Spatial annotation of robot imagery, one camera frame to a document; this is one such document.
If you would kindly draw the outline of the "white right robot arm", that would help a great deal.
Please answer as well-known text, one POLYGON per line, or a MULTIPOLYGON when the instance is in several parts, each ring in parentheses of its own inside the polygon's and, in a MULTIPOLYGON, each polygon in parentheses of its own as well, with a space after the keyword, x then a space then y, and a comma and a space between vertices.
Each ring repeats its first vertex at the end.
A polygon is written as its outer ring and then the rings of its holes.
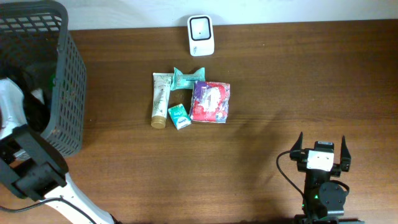
POLYGON ((294 217, 295 223, 338 223, 344 215, 344 204, 349 187, 332 177, 339 177, 351 167, 351 154, 345 138, 341 142, 340 162, 334 162, 332 142, 316 141, 314 147, 302 147, 301 133, 289 151, 291 160, 297 163, 297 170, 305 173, 302 192, 302 215, 294 217))

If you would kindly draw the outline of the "teal wet wipes pack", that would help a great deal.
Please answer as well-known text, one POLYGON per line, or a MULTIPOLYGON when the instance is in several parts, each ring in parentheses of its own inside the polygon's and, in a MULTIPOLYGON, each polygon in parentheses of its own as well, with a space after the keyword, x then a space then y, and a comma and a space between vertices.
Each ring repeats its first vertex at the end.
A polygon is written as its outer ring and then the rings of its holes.
POLYGON ((192 90, 196 81, 205 81, 205 67, 199 68, 193 74, 184 74, 179 69, 174 68, 170 90, 192 90))

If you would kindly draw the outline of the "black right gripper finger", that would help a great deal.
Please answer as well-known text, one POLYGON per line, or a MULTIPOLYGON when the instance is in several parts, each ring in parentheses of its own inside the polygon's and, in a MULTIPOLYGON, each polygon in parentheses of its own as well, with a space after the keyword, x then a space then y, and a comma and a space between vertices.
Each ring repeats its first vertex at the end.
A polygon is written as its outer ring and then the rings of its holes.
POLYGON ((303 132, 299 134, 298 139, 291 148, 291 152, 300 152, 302 150, 303 132))
POLYGON ((351 159, 351 154, 349 153, 349 149, 346 145, 346 138, 342 136, 341 140, 341 156, 340 159, 351 159))

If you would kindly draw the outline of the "purple red pad package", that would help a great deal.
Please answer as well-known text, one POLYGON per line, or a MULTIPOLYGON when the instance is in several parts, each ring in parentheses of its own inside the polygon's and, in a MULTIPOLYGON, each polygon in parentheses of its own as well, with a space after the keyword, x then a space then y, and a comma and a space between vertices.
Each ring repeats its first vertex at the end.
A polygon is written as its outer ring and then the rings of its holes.
POLYGON ((229 113, 229 83, 196 81, 193 85, 190 119, 197 122, 225 123, 229 113))

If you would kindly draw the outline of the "cream lotion tube gold cap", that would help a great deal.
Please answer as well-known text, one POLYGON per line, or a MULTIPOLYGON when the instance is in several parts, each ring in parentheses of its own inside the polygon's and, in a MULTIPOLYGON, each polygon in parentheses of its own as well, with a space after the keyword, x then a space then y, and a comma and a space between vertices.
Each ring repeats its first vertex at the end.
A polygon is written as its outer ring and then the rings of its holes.
POLYGON ((173 73, 153 73, 154 97, 151 119, 153 128, 163 129, 166 126, 173 76, 173 73))

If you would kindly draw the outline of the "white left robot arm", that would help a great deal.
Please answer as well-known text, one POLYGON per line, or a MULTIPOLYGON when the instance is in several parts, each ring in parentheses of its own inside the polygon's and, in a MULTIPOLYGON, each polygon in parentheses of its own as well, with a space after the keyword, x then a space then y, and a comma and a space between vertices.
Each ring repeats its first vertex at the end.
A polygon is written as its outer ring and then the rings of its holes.
POLYGON ((72 181, 62 155, 27 124, 24 94, 1 79, 1 183, 34 207, 48 205, 71 223, 117 223, 72 181))

